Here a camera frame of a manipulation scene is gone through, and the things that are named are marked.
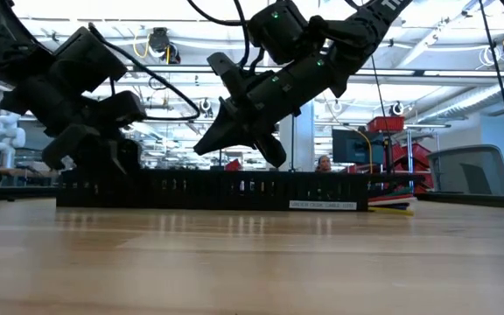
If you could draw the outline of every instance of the computer monitor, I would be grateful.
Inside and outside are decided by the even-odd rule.
[[[362,132],[371,143],[373,164],[384,163],[384,136],[378,132]],[[369,164],[367,139],[358,132],[346,129],[332,130],[334,163]]]

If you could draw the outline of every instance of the person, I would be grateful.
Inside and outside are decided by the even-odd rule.
[[[316,172],[331,172],[332,162],[328,156],[322,156],[318,159],[318,166],[316,166]]]

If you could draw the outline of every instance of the workbench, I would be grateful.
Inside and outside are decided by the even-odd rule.
[[[504,209],[416,215],[0,201],[0,314],[504,314]]]

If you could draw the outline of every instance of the wooden table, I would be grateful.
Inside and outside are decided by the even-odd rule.
[[[0,202],[0,314],[504,314],[504,209],[55,209]]]

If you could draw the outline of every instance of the white humanoid robot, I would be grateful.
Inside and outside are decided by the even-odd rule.
[[[12,168],[15,149],[25,146],[25,130],[18,127],[19,114],[0,110],[0,166]]]

